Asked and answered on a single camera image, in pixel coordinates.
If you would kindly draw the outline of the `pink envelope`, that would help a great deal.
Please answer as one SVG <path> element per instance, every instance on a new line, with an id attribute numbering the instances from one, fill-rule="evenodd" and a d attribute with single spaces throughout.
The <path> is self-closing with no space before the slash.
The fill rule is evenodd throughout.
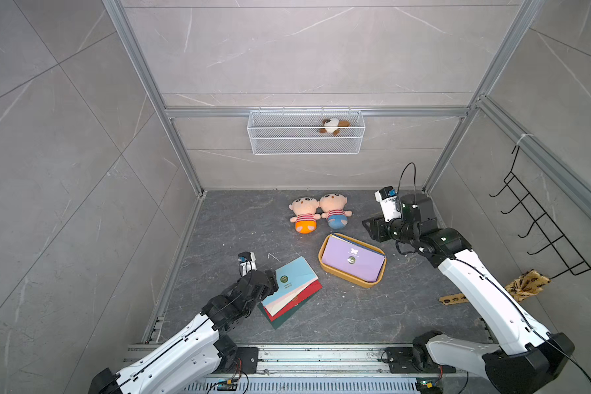
<path id="1" fill-rule="evenodd" d="M 294 295 L 289 295 L 285 300 L 277 301 L 276 303 L 272 303 L 271 305 L 265 306 L 265 310 L 269 312 L 271 315 L 276 315 L 279 310 L 284 308 L 290 302 L 297 303 L 298 301 L 305 300 L 309 297 L 312 297 L 315 293 L 319 292 L 322 289 L 322 285 L 319 280 L 312 282 L 306 288 L 304 288 L 301 292 Z"/>

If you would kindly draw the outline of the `dark green envelope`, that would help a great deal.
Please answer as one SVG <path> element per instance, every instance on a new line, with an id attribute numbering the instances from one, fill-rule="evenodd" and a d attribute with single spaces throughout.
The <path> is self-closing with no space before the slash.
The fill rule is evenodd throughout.
<path id="1" fill-rule="evenodd" d="M 307 302 L 313 300 L 313 296 L 309 297 L 305 300 L 298 301 L 297 303 L 290 302 L 284 308 L 279 310 L 276 315 L 271 315 L 269 312 L 265 310 L 262 305 L 257 307 L 258 310 L 261 311 L 261 314 L 269 321 L 273 329 L 278 329 L 282 325 L 284 325 L 287 320 L 289 320 L 299 309 L 301 309 Z"/>

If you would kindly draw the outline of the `light blue envelope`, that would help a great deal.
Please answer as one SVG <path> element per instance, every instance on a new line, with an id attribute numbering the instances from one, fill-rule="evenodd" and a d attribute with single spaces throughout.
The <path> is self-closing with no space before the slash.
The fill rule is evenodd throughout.
<path id="1" fill-rule="evenodd" d="M 318 280 L 318 275 L 304 257 L 299 257 L 277 269 L 276 276 L 278 291 L 262 301 L 263 307 L 298 294 L 312 282 Z"/>

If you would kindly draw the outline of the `purple envelope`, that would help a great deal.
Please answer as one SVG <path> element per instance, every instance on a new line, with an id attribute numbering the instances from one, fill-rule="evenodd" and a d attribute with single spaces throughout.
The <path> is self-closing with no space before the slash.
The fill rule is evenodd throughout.
<path id="1" fill-rule="evenodd" d="M 321 262 L 364 282 L 377 282 L 385 262 L 382 252 L 332 234 L 324 248 Z"/>

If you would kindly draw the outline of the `yellow plastic storage box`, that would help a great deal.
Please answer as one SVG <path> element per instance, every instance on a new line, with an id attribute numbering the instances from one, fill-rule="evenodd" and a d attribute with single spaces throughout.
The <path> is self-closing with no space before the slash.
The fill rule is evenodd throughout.
<path id="1" fill-rule="evenodd" d="M 346 281 L 348 281 L 348 282 L 350 282 L 352 284 L 355 284 L 355 285 L 357 285 L 359 287 L 364 287 L 364 288 L 371 288 L 371 287 L 379 284 L 382 281 L 383 276 L 384 276 L 384 273 L 385 273 L 385 269 L 386 269 L 386 264 L 387 264 L 387 257 L 386 256 L 385 256 L 385 262 L 383 263 L 383 268 L 382 268 L 382 270 L 381 270 L 381 272 L 379 274 L 379 279 L 377 280 L 377 282 L 371 282 L 371 283 L 361 281 L 358 278 L 352 277 L 351 275 L 348 275 L 348 274 L 344 274 L 344 273 L 342 273 L 342 272 L 340 272 L 340 271 L 338 271 L 338 270 L 336 270 L 334 268 L 330 268 L 330 267 L 326 266 L 325 264 L 323 264 L 321 262 L 322 254 L 323 254 L 324 248 L 325 248 L 325 246 L 327 244 L 328 238 L 331 235 L 332 234 L 328 235 L 325 238 L 325 240 L 324 240 L 324 242 L 323 242 L 323 244 L 322 244 L 322 246 L 321 246 L 321 248 L 319 250 L 319 253 L 318 253 L 318 261 L 320 262 L 320 265 L 321 265 L 322 269 L 325 272 L 327 272 L 328 274 L 332 274 L 332 275 L 334 275 L 336 277 L 339 277 L 339 278 L 341 278 L 343 280 L 346 280 Z"/>

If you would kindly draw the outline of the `navy blue envelope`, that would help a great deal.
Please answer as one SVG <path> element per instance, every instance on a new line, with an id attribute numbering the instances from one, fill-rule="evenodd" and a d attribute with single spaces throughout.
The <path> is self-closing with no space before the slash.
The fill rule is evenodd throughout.
<path id="1" fill-rule="evenodd" d="M 376 254 L 385 255 L 385 253 L 380 248 L 378 248 L 377 246 L 373 246 L 373 245 L 371 245 L 371 244 L 369 244 L 367 242 L 360 241 L 360 240 L 357 240 L 356 238 L 353 238 L 353 237 L 350 237 L 350 236 L 346 236 L 346 235 L 343 235 L 343 234 L 340 234 L 338 236 L 340 236 L 341 238 L 343 238 L 344 240 L 346 240 L 347 242 L 349 242 L 349 243 L 351 243 L 353 245 L 359 246 L 362 249 L 365 249 L 365 250 L 368 250 L 368 251 L 372 251 L 373 253 L 376 253 Z"/>

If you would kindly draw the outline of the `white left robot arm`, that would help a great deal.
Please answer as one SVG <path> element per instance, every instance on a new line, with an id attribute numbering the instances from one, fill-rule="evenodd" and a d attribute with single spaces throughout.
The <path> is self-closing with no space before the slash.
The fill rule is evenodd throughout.
<path id="1" fill-rule="evenodd" d="M 273 270 L 251 270 L 213 297 L 172 338 L 141 360 L 114 373 L 109 368 L 91 381 L 89 393 L 176 393 L 236 361 L 237 345 L 228 332 L 278 290 Z"/>

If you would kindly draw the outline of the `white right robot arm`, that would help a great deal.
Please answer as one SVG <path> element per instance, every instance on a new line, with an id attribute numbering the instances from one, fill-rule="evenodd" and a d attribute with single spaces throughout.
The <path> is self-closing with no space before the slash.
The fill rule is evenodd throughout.
<path id="1" fill-rule="evenodd" d="M 427 195 L 400 196 L 387 186 L 374 196 L 382 213 L 363 221 L 370 237 L 411 246 L 427 259 L 473 305 L 493 339 L 484 344 L 427 332 L 413 341 L 416 369 L 462 369 L 488 380 L 500 393 L 535 393 L 559 377 L 572 361 L 574 343 L 564 333 L 551 333 L 530 315 L 497 282 L 459 231 L 440 228 Z"/>

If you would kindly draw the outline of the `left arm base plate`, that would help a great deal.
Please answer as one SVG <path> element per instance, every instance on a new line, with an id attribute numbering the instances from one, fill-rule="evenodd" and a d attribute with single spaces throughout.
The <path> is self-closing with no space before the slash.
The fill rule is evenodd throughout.
<path id="1" fill-rule="evenodd" d="M 255 374 L 259 363 L 259 348 L 257 346 L 243 346 L 229 351 L 215 369 L 215 374 L 234 373 L 242 370 L 245 374 Z"/>

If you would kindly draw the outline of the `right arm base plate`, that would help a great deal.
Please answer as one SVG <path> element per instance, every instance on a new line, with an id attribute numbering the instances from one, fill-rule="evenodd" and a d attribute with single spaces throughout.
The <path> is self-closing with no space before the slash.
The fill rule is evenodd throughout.
<path id="1" fill-rule="evenodd" d="M 456 369 L 437 364 L 420 346 L 387 347 L 380 359 L 392 374 L 454 374 Z"/>

